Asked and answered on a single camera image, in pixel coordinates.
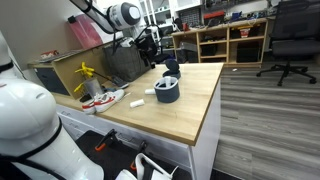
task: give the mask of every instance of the gray floor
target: gray floor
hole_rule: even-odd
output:
[[[320,66],[309,73],[320,81]],[[274,62],[264,63],[269,68]],[[320,179],[320,82],[259,68],[222,73],[222,128],[214,168],[243,179]]]

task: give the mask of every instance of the wooden table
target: wooden table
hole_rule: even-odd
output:
[[[219,79],[222,67],[222,63],[180,65],[180,97],[173,103],[165,104],[158,102],[155,95],[144,94],[145,89],[153,88],[154,82],[167,70],[164,65],[157,65],[155,69],[148,71],[125,89],[126,93],[130,92],[131,95],[121,102],[93,117],[82,113],[83,118],[78,116],[76,120],[89,124],[94,120],[88,120],[88,118],[98,118],[111,123],[112,127],[120,125],[117,126],[118,129],[127,128],[145,135],[139,134],[137,137],[160,139],[161,143],[164,143],[161,145],[163,150],[159,150],[162,157],[188,170],[193,179],[210,179],[220,134]],[[78,100],[58,94],[54,94],[54,97],[62,107],[79,110],[78,112],[81,113],[81,103]],[[130,102],[139,99],[144,99],[145,105],[130,108]],[[68,116],[67,109],[63,112],[65,113],[58,112],[59,116]],[[101,125],[89,124],[89,126],[99,131]],[[177,147],[177,149],[185,148],[186,150],[171,152],[172,148],[169,147],[172,144],[174,144],[173,149]],[[182,158],[183,153],[188,158],[188,162]]]

